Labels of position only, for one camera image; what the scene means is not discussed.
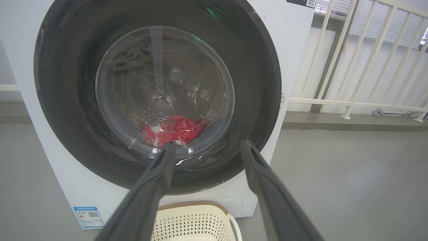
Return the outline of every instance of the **railing post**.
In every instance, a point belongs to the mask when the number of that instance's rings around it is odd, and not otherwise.
[[[413,84],[413,87],[410,89],[410,92],[407,94],[407,96],[404,99],[404,106],[409,105],[410,98],[416,93],[419,86],[422,83],[422,80],[424,78],[424,75],[426,74],[428,70],[428,64],[425,65],[425,67],[422,68],[421,72],[419,72],[418,77],[416,78],[416,82]]]
[[[325,30],[327,28],[327,23],[328,23],[328,20],[330,18],[330,15],[331,15],[331,10],[333,9],[334,2],[335,2],[335,0],[330,0],[330,3],[328,4],[327,12],[325,14],[324,21],[323,21],[323,24],[321,27],[321,33],[320,33],[320,36],[318,38],[317,45],[315,46],[315,52],[314,52],[314,55],[312,56],[312,60],[311,60],[311,63],[309,65],[308,73],[306,74],[305,82],[303,83],[302,91],[300,93],[300,98],[303,98],[303,95],[305,94],[306,85],[308,84],[309,77],[311,76],[315,60],[318,57],[320,45],[321,45],[321,42],[324,38]]]
[[[428,102],[425,104],[424,108],[428,108]],[[418,117],[416,117],[416,119],[414,119],[417,122],[424,122],[424,117],[427,115],[427,112],[421,112],[419,113]]]
[[[377,37],[374,43],[374,47],[369,55],[369,59],[367,60],[366,65],[364,66],[363,72],[361,73],[360,79],[358,80],[357,86],[355,87],[354,93],[352,94],[351,102],[353,103],[353,105],[347,107],[344,114],[341,115],[341,117],[344,119],[349,118],[349,115],[352,112],[352,108],[354,108],[355,102],[357,102],[357,99],[360,96],[361,91],[363,90],[363,86],[366,83],[367,76],[369,75],[369,72],[372,69],[372,63],[375,60],[377,54],[379,53],[380,47],[382,46],[383,40],[385,39],[386,33],[388,32],[389,26],[392,23],[392,19],[396,11],[396,6],[389,7],[388,9],[388,13],[386,14],[385,21],[383,22],[379,36]]]
[[[376,84],[374,85],[373,90],[370,93],[369,102],[372,101],[373,96],[375,95],[377,88],[379,87],[379,85],[383,81],[383,77],[385,76],[385,72],[388,69],[389,64],[391,63],[392,57],[394,56],[394,53],[395,53],[395,51],[396,51],[396,49],[400,43],[401,37],[403,36],[407,25],[409,24],[411,17],[412,17],[412,13],[411,12],[407,13],[406,20],[404,21],[403,26],[401,27],[400,33],[398,34],[397,39],[395,40],[395,43],[392,46],[391,52],[389,53],[389,56],[386,60],[386,63],[384,64],[384,66],[380,72],[379,78],[377,79]]]
[[[395,82],[397,81],[397,78],[398,78],[398,76],[400,75],[401,70],[403,69],[403,65],[404,65],[404,63],[405,63],[405,61],[406,61],[407,57],[409,56],[410,51],[411,51],[411,50],[412,50],[412,48],[413,48],[413,44],[414,44],[414,42],[416,41],[416,39],[418,38],[418,35],[419,35],[419,33],[421,32],[422,27],[424,26],[425,19],[426,19],[426,18],[421,18],[421,21],[420,21],[420,23],[419,23],[419,28],[418,28],[418,29],[416,30],[416,32],[413,34],[412,40],[410,41],[410,44],[409,44],[409,46],[407,47],[406,52],[404,53],[404,56],[401,58],[400,64],[398,65],[398,67],[397,67],[397,69],[396,69],[396,71],[395,71],[395,73],[394,73],[394,76],[392,77],[391,82],[389,82],[389,85],[388,85],[388,87],[386,88],[385,94],[383,95],[383,98],[382,98],[382,101],[381,101],[382,103],[385,103],[385,101],[386,101],[386,97],[388,97],[389,92],[391,91],[392,86],[393,86],[393,85],[395,84]]]
[[[416,58],[416,63],[412,66],[412,68],[410,69],[410,71],[409,71],[409,73],[408,73],[408,75],[406,76],[406,78],[405,78],[405,81],[404,81],[404,83],[401,85],[401,88],[400,88],[400,91],[398,92],[398,94],[397,94],[397,97],[395,97],[395,104],[396,105],[400,105],[399,103],[398,103],[398,101],[401,99],[401,97],[403,96],[403,94],[404,94],[404,91],[406,90],[406,89],[408,89],[409,88],[409,86],[410,86],[410,80],[411,80],[411,78],[413,77],[413,75],[415,74],[415,70],[416,70],[416,68],[419,66],[419,64],[421,63],[421,59],[422,59],[422,57],[424,56],[424,53],[425,53],[425,50],[427,49],[427,47],[428,47],[428,41],[426,41],[425,42],[425,44],[424,44],[424,46],[422,47],[422,49],[421,49],[421,51],[419,52],[419,55],[418,55],[418,57]]]
[[[348,26],[349,26],[349,23],[351,22],[351,18],[353,17],[354,9],[357,6],[357,2],[358,2],[357,0],[352,0],[352,2],[351,2],[351,6],[349,7],[348,15],[346,16],[342,32],[340,33],[339,41],[338,41],[337,46],[336,46],[336,50],[334,51],[333,58],[331,59],[331,63],[336,62],[337,56],[339,55],[339,52],[342,48],[342,43],[343,43],[343,40],[345,39],[345,35],[348,31]],[[327,82],[328,82],[330,75],[333,71],[333,67],[334,67],[334,64],[331,64],[329,66],[329,68],[327,70],[327,74],[325,75],[320,93],[317,96],[317,99],[322,99],[322,96],[324,95],[325,88],[327,86]]]
[[[357,45],[355,46],[354,53],[352,54],[351,61],[349,62],[348,68],[346,69],[344,79],[340,83],[339,89],[337,90],[337,95],[336,95],[335,100],[339,99],[339,97],[342,94],[343,87],[345,86],[345,84],[349,80],[349,72],[351,72],[351,70],[354,66],[355,59],[357,58],[358,51],[360,50],[361,44],[364,40],[364,35],[366,34],[367,28],[369,27],[370,20],[372,19],[373,12],[375,11],[376,4],[377,4],[377,1],[372,2],[372,6],[370,7],[369,15],[367,16],[366,22],[364,23],[363,30],[361,31],[360,37],[358,38],[358,42],[357,42]]]

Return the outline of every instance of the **metal railing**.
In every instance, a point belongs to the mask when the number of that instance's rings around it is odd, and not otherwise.
[[[414,100],[410,100],[410,97],[415,97],[415,93],[416,91],[419,91],[420,88],[422,87],[423,83],[426,83],[426,79],[424,78],[425,73],[428,70],[428,66],[424,66],[419,72],[417,71],[418,69],[421,68],[421,64],[422,64],[422,57],[425,54],[425,51],[428,47],[428,41],[425,42],[425,44],[423,45],[422,49],[419,51],[419,53],[416,55],[415,60],[412,64],[412,66],[410,67],[410,71],[407,73],[405,79],[400,79],[400,81],[402,81],[401,84],[401,88],[399,89],[399,91],[397,92],[397,94],[395,96],[392,96],[394,93],[391,91],[392,86],[396,85],[396,84],[400,84],[397,81],[399,80],[399,76],[400,74],[403,74],[403,66],[405,65],[405,63],[407,63],[408,61],[408,57],[410,55],[410,52],[412,50],[413,47],[413,43],[416,41],[417,37],[423,32],[425,32],[425,29],[423,29],[424,23],[426,21],[426,19],[428,18],[428,12],[421,10],[419,8],[410,6],[408,4],[405,4],[399,0],[374,0],[372,1],[372,5],[371,8],[369,10],[368,16],[365,20],[364,23],[364,27],[362,29],[362,32],[358,38],[358,41],[356,42],[355,45],[355,49],[354,52],[352,54],[352,57],[350,59],[350,62],[348,64],[348,66],[346,66],[346,72],[345,75],[343,77],[343,79],[341,80],[340,84],[339,84],[339,88],[337,90],[337,92],[335,93],[336,96],[334,97],[334,93],[330,93],[329,97],[326,99],[324,99],[323,95],[325,96],[324,92],[326,91],[326,85],[327,85],[327,80],[331,77],[331,75],[334,75],[333,72],[333,63],[336,62],[336,59],[338,58],[339,52],[341,51],[341,45],[344,43],[346,36],[348,35],[347,33],[347,29],[349,24],[351,23],[351,19],[352,19],[352,12],[354,12],[354,9],[357,7],[357,0],[353,0],[351,2],[350,5],[350,9],[349,9],[349,14],[347,15],[347,18],[345,19],[344,22],[344,26],[341,32],[341,35],[339,37],[339,44],[337,44],[336,49],[334,51],[333,54],[333,59],[330,62],[330,65],[328,66],[328,71],[327,74],[325,76],[322,77],[322,79],[320,80],[321,82],[319,83],[321,86],[321,89],[319,91],[319,93],[314,96],[313,98],[304,98],[306,91],[308,90],[308,85],[309,82],[308,81],[311,77],[311,75],[313,74],[313,68],[315,63],[317,63],[318,58],[319,58],[319,52],[320,52],[320,45],[321,42],[323,41],[323,37],[326,31],[326,27],[327,27],[327,22],[330,18],[330,13],[331,10],[333,8],[333,5],[335,3],[335,0],[330,0],[328,9],[327,9],[327,13],[325,15],[325,19],[321,28],[321,33],[319,36],[319,39],[317,41],[317,45],[315,47],[315,52],[312,56],[311,62],[310,62],[310,66],[308,69],[308,72],[306,74],[306,78],[304,80],[303,83],[303,87],[301,89],[301,91],[299,91],[300,96],[299,97],[292,97],[290,99],[290,103],[302,103],[302,104],[318,104],[318,105],[338,105],[338,106],[345,106],[346,109],[343,112],[343,114],[341,115],[342,118],[344,119],[350,119],[350,114],[352,113],[353,109],[355,107],[365,107],[365,108],[383,108],[383,109],[394,109],[394,110],[402,110],[402,111],[415,111],[415,112],[420,112],[420,114],[418,115],[418,117],[415,119],[416,121],[422,122],[423,121],[423,117],[426,115],[426,113],[428,112],[428,103],[423,103],[424,100],[427,99],[428,97],[428,89],[426,91],[424,91],[424,94],[422,94],[422,96],[418,96],[418,99],[416,100],[416,104],[412,105],[411,103],[414,102]],[[370,55],[367,59],[367,62],[363,68],[363,70],[360,72],[360,76],[358,78],[358,81],[354,87],[354,89],[352,90],[352,94],[350,95],[349,100],[339,100],[340,97],[343,95],[343,93],[346,91],[345,86],[349,85],[350,82],[350,77],[351,77],[351,72],[353,71],[353,69],[355,68],[355,64],[358,62],[358,54],[360,52],[360,47],[362,45],[362,42],[364,40],[364,35],[369,27],[369,23],[371,18],[373,17],[373,13],[375,11],[375,8],[377,5],[382,4],[382,5],[386,5],[388,6],[388,12],[386,14],[386,17],[383,21],[381,30],[378,34],[378,37],[376,38],[376,40],[374,41],[373,44],[373,48],[370,52]],[[390,53],[386,59],[385,64],[382,67],[382,70],[380,71],[380,74],[373,86],[373,88],[370,91],[370,95],[369,97],[364,101],[364,102],[359,102],[358,99],[361,95],[361,91],[363,90],[363,87],[365,86],[367,79],[368,79],[368,75],[376,61],[376,58],[379,54],[379,50],[381,49],[381,46],[385,40],[385,36],[388,32],[388,29],[392,23],[394,14],[398,11],[405,11],[407,13],[407,16],[404,20],[404,22],[402,23],[400,32],[397,35],[396,41],[393,44]],[[407,47],[400,63],[398,64],[398,67],[395,68],[394,75],[391,79],[386,78],[386,73],[387,71],[391,71],[390,67],[390,63],[391,60],[393,59],[393,55],[398,47],[398,44],[400,42],[400,39],[403,36],[403,33],[406,30],[406,27],[409,24],[410,18],[413,15],[417,15],[419,17],[421,17],[421,21],[419,23],[418,28],[416,29],[415,33],[413,34],[412,37],[412,41],[409,44],[409,46]],[[382,86],[386,86],[386,88],[383,88],[382,91],[384,92],[384,95],[382,98],[380,98],[381,100],[379,101],[374,101],[374,95],[375,93],[378,93]],[[403,96],[406,92],[405,90],[408,90],[410,88],[410,91],[407,93],[407,96]],[[387,97],[394,97],[394,100],[390,103],[387,103]],[[404,98],[404,104],[397,104],[396,100],[400,100]]]

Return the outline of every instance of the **white railing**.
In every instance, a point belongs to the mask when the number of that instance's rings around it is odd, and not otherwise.
[[[356,0],[353,0],[351,2],[349,14],[344,22],[343,29],[340,33],[339,43],[337,44],[336,49],[334,51],[333,58],[330,62],[331,64],[328,67],[327,74],[324,76],[324,79],[322,80],[322,86],[320,88],[319,94],[313,98],[305,98],[304,96],[308,91],[308,86],[311,85],[309,79],[311,78],[311,75],[314,74],[313,70],[314,70],[315,63],[318,63],[319,52],[321,50],[320,48],[321,42],[323,41],[323,37],[327,28],[327,22],[330,18],[332,7],[335,3],[335,0],[330,0],[327,13],[325,15],[325,19],[321,28],[321,32],[315,47],[315,51],[310,61],[310,66],[308,68],[306,78],[304,79],[301,90],[298,91],[300,95],[297,97],[292,97],[290,99],[290,103],[344,106],[346,108],[343,114],[341,115],[341,117],[344,119],[350,119],[350,114],[352,113],[355,107],[416,111],[416,112],[420,112],[420,114],[415,120],[422,122],[423,117],[428,112],[428,103],[425,103],[426,99],[428,98],[428,89],[421,91],[421,88],[424,87],[427,83],[427,79],[424,76],[428,70],[428,66],[422,66],[424,64],[422,61],[422,58],[426,56],[425,51],[428,47],[428,43],[427,43],[428,41],[425,42],[425,44],[423,45],[422,49],[418,52],[418,54],[412,55],[413,59],[409,60],[409,55],[410,55],[410,52],[412,51],[413,43],[416,41],[417,37],[420,36],[422,32],[425,32],[425,29],[423,27],[426,19],[428,18],[428,12],[416,7],[410,6],[408,4],[405,4],[400,0],[372,1],[372,5],[369,10],[366,21],[364,23],[362,32],[358,38],[358,41],[355,44],[355,48],[349,60],[349,63],[347,66],[345,66],[346,67],[345,75],[340,80],[336,79],[336,81],[339,81],[340,83],[336,83],[338,88],[334,90],[335,92],[329,93],[326,96],[326,99],[323,99],[323,95],[324,95],[324,92],[326,91],[328,80],[332,75],[333,65],[337,60],[339,52],[341,51],[342,43],[345,41],[345,38],[347,37],[347,29],[349,24],[351,23],[351,15],[354,9],[357,7],[356,2],[357,2]],[[389,7],[389,10],[383,21],[378,37],[374,41],[373,47],[364,65],[364,68],[362,69],[362,71],[356,72],[354,71],[356,63],[361,64],[360,63],[361,60],[358,60],[358,56],[361,50],[360,47],[363,43],[364,35],[368,29],[370,20],[373,17],[375,8],[378,5],[386,5]],[[392,23],[394,14],[396,14],[397,11],[405,11],[407,13],[406,19],[402,23],[401,30],[397,35],[395,43],[392,45],[392,48],[390,49],[389,55],[386,58],[385,64],[383,65],[377,80],[373,81],[375,83],[373,85],[373,88],[369,90],[370,94],[368,95],[367,98],[364,98],[364,101],[358,101],[363,88],[367,84],[368,75],[370,74],[372,67],[374,66],[375,62],[378,62],[377,56],[379,54],[379,50],[381,49],[385,36]],[[413,34],[412,42],[411,44],[409,44],[406,51],[404,52],[400,63],[397,66],[391,67],[390,65],[391,60],[393,59],[393,56],[397,50],[400,39],[403,36],[403,33],[405,32],[406,27],[409,24],[410,18],[414,15],[421,17],[421,20],[418,28]],[[403,71],[404,65],[406,65],[407,69],[410,67],[410,70],[407,73]],[[392,72],[394,72],[393,76],[387,77],[387,73],[392,73]],[[354,83],[350,85],[350,79],[354,78],[356,74],[360,74],[358,80],[356,81],[356,84]],[[400,84],[401,84],[401,88],[399,88],[397,93],[394,93],[394,91],[391,91],[393,86],[400,85]],[[346,96],[348,100],[341,100],[340,98],[345,93],[349,93],[349,90],[345,88],[346,86],[352,86],[351,88],[353,89],[351,90],[351,94],[350,95],[348,94]],[[377,98],[378,100],[375,100],[374,96],[375,94],[379,94],[380,93],[379,91],[382,91],[384,94],[381,98]],[[393,100],[388,102],[388,97],[393,97]]]

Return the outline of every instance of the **white appliance body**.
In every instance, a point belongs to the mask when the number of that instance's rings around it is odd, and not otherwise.
[[[269,31],[281,69],[281,106],[272,134],[261,151],[267,163],[270,163],[314,9],[288,3],[286,0],[248,0],[248,2]],[[67,151],[47,122],[36,92],[34,49],[40,25],[52,3],[53,0],[3,1],[0,5],[0,37],[34,127],[71,206],[70,211],[77,216],[73,207],[97,207],[100,216],[106,222],[128,190],[97,176]],[[218,202],[235,217],[252,216],[257,204],[257,197],[249,189],[245,173],[242,171],[232,179],[204,191],[165,196],[159,205],[198,200]]]

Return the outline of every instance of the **laundry basket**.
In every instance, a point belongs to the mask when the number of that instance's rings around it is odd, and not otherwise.
[[[151,241],[242,241],[235,218],[215,202],[185,202],[159,207]]]

